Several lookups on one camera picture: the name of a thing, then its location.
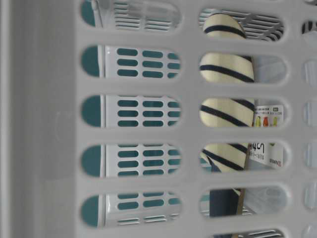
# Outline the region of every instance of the printed label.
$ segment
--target printed label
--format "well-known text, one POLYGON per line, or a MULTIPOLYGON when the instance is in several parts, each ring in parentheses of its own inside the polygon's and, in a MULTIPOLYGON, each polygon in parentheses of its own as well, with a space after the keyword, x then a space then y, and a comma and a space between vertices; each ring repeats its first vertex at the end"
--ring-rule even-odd
MULTIPOLYGON (((254 127, 276 127, 283 123, 283 106, 257 106, 254 112, 254 127)), ((283 146, 276 143, 252 143, 250 159, 261 164, 280 168, 283 166, 283 146)))

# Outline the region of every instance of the striped fabric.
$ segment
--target striped fabric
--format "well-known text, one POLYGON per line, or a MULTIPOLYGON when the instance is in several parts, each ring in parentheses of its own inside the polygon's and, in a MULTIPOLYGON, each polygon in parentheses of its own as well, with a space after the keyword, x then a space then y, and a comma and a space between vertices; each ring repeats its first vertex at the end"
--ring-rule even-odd
MULTIPOLYGON (((203 29, 209 37, 246 38, 240 24, 222 13, 210 16, 203 29)), ((200 70, 212 83, 254 82, 253 62, 248 56, 208 53, 201 60, 200 70)), ((252 126, 254 100, 210 98, 203 102, 200 116, 210 127, 252 126)), ((242 171, 247 150, 247 143, 210 144, 203 149, 201 157, 211 164, 212 172, 242 171)), ((210 191, 210 216, 235 215, 240 193, 239 189, 210 191)))
POLYGON ((316 31, 317 30, 317 22, 307 21, 302 26, 302 34, 316 31))

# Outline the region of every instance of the ventilation slot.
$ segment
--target ventilation slot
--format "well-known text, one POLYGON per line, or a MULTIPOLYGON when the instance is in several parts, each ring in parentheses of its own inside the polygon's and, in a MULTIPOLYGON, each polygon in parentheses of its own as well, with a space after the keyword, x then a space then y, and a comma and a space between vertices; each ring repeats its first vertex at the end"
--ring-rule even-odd
MULTIPOLYGON (((94 177, 168 175, 180 168, 181 154, 169 144, 107 144, 92 146, 82 155, 84 171, 94 177)), ((121 194, 127 199, 137 194, 121 194)), ((161 196, 147 193, 148 196, 161 196)))
POLYGON ((82 16, 86 23, 98 28, 158 33, 174 30, 181 20, 179 10, 173 5, 148 1, 85 2, 82 16))
POLYGON ((83 52, 82 67, 93 77, 170 80, 180 72, 181 62, 169 50, 98 45, 83 52))
POLYGON ((96 127, 164 127, 179 121, 181 109, 166 96, 99 95, 84 102, 82 117, 96 127))
POLYGON ((82 218, 93 227, 119 227, 171 222, 181 212, 181 200, 170 192, 105 194, 87 199, 82 218))

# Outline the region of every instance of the oval hole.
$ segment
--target oval hole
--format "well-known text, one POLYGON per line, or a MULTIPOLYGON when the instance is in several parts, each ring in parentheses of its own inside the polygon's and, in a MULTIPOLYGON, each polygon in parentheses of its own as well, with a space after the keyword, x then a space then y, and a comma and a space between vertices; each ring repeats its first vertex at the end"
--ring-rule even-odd
POLYGON ((83 221, 100 229, 172 222, 181 212, 181 199, 168 191, 100 194, 88 198, 81 207, 83 221))
POLYGON ((278 186, 226 188, 207 191, 203 194, 200 210, 206 218, 254 216, 279 213, 286 204, 285 191, 278 186))
POLYGON ((143 67, 148 67, 148 68, 162 68, 163 67, 163 63, 158 61, 143 61, 142 65, 143 67))
POLYGON ((202 149, 199 160, 210 174, 280 170, 288 163, 284 147, 275 142, 209 144, 202 149))
POLYGON ((158 59, 163 57, 163 53, 158 51, 143 51, 142 55, 144 57, 158 58, 158 59))
POLYGON ((117 64, 121 66, 137 66, 138 62, 134 59, 118 59, 117 64))
POLYGON ((137 111, 119 111, 119 117, 137 117, 139 113, 137 111))
POLYGON ((168 107, 174 101, 167 96, 96 95, 83 102, 82 117, 87 124, 102 128, 172 126, 181 116, 180 109, 168 107))
POLYGON ((139 162, 137 161, 120 161, 118 163, 119 168, 134 168, 139 165, 139 162))
POLYGON ((164 205, 164 200, 162 199, 156 199, 156 200, 143 202, 144 207, 161 207, 163 205, 164 205))
POLYGON ((278 127, 287 110, 274 99, 209 98, 203 102, 200 118, 208 127, 278 127))
POLYGON ((234 9, 205 8, 199 16, 199 25, 211 38, 232 38, 278 41, 284 34, 284 25, 276 16, 234 9))
POLYGON ((100 178, 164 175, 180 168, 178 151, 167 143, 96 145, 83 152, 81 165, 85 173, 100 178))
POLYGON ((94 45, 83 52, 81 63, 84 71, 93 77, 118 79, 118 76, 121 76, 129 77, 131 80, 136 77, 143 80, 172 79, 180 72, 181 61, 163 58, 167 54, 170 54, 170 50, 144 51, 142 48, 94 45))
POLYGON ((200 62, 200 73, 210 83, 279 83, 286 76, 286 65, 274 56, 244 56, 207 53, 200 62))
POLYGON ((142 75, 146 78, 163 78, 163 73, 158 71, 143 71, 142 75))
POLYGON ((143 165, 145 167, 162 166, 163 164, 164 164, 163 160, 145 160, 145 161, 143 161, 143 165))
POLYGON ((174 31, 182 19, 178 8, 170 3, 145 1, 85 1, 81 5, 81 15, 87 24, 104 30, 157 34, 174 31))
POLYGON ((143 151, 143 155, 146 157, 162 156, 163 154, 164 154, 164 151, 162 151, 162 150, 145 150, 145 151, 143 151))
POLYGON ((139 152, 136 150, 130 150, 130 151, 119 151, 118 156, 120 158, 130 158, 130 157, 138 157, 139 152))
POLYGON ((163 112, 161 111, 144 111, 143 116, 146 118, 160 118, 163 116, 163 112))

